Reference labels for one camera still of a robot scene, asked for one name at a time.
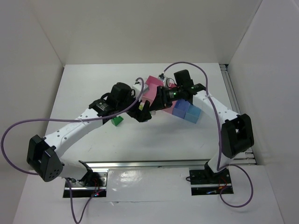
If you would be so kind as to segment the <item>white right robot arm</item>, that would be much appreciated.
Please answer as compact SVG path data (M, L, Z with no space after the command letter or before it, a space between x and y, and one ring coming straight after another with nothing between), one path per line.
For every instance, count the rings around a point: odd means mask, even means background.
M238 114L207 91L207 86L195 84L188 70L174 73L176 87L157 87L150 111L158 111L172 106L178 100L188 101L211 118L216 119L219 136L219 151L207 162L210 172L216 174L225 169L239 154L254 145L252 123L249 115Z

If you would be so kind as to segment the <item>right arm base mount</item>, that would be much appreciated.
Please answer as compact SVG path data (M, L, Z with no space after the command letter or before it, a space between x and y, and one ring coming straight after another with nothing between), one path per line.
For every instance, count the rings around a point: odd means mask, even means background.
M220 174L208 177L203 169L189 170L189 176L185 178L191 185L192 196L233 194L233 186L228 169Z

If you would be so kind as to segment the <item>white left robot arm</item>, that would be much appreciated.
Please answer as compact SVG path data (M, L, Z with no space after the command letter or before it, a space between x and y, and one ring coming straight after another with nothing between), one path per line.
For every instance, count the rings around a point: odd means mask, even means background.
M98 177L84 161L67 163L60 160L64 153L91 131L103 126L121 113L127 113L138 122L151 119L150 103L142 103L142 94L148 86L137 82L133 86L118 82L110 92L93 101L72 123L44 137L35 135L29 141L27 163L45 181L65 177L88 183Z

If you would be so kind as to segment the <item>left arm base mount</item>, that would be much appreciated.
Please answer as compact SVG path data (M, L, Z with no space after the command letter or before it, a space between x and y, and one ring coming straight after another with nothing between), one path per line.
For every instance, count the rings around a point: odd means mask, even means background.
M95 198L107 196L108 169L96 168L91 177L84 177L82 180L68 178L73 198L89 198L95 194Z

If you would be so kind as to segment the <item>green stepped lego assembly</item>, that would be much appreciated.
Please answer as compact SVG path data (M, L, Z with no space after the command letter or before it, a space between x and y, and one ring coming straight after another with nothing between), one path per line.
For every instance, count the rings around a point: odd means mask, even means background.
M117 116L117 117L114 117L113 119L111 119L111 122L114 126L118 126L122 121L123 121L122 116Z

